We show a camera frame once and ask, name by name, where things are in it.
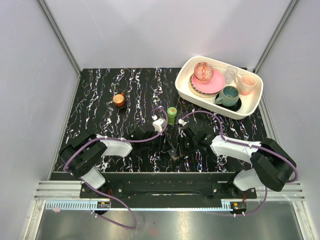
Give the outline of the clear weekly pill organizer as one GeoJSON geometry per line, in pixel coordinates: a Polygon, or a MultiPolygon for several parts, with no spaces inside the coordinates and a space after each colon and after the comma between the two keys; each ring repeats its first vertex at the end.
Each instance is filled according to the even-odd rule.
{"type": "Polygon", "coordinates": [[[172,148],[167,152],[172,161],[177,161],[180,158],[180,153],[176,148],[172,148]]]}

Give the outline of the green pill bottle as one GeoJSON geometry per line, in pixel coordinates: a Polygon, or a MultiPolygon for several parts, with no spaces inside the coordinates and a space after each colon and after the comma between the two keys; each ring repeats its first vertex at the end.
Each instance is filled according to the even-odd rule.
{"type": "Polygon", "coordinates": [[[167,116],[168,116],[168,124],[173,126],[175,124],[175,118],[177,116],[177,109],[175,107],[169,107],[167,109],[167,116]]]}

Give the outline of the green bottle cap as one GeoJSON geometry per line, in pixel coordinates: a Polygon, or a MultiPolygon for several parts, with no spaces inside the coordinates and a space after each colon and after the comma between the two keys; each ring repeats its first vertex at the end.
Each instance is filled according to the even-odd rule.
{"type": "Polygon", "coordinates": [[[175,108],[175,107],[169,107],[168,109],[167,109],[167,114],[169,115],[169,116],[171,116],[171,117],[174,117],[174,116],[176,116],[177,115],[177,109],[175,108]]]}

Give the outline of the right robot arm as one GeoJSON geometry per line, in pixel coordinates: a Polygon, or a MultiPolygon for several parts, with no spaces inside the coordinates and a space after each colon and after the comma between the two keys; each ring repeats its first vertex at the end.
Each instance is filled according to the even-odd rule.
{"type": "Polygon", "coordinates": [[[263,142],[228,138],[196,123],[183,122],[179,144],[182,155],[198,150],[206,157],[226,156],[250,164],[251,169],[241,170],[229,180],[227,192],[235,199],[262,186],[280,192],[297,169],[294,160],[271,138],[263,142]]]}

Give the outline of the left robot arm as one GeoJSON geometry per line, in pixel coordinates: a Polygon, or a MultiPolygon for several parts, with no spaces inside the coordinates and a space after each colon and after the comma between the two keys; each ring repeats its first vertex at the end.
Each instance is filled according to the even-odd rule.
{"type": "Polygon", "coordinates": [[[165,133],[146,141],[157,133],[150,127],[139,127],[121,141],[116,141],[84,130],[60,150],[59,157],[64,162],[66,171],[91,185],[90,192],[95,197],[103,198],[108,193],[108,186],[106,179],[96,168],[96,164],[102,157],[125,158],[145,151],[168,153],[171,157],[176,154],[177,150],[166,140],[165,133]]]}

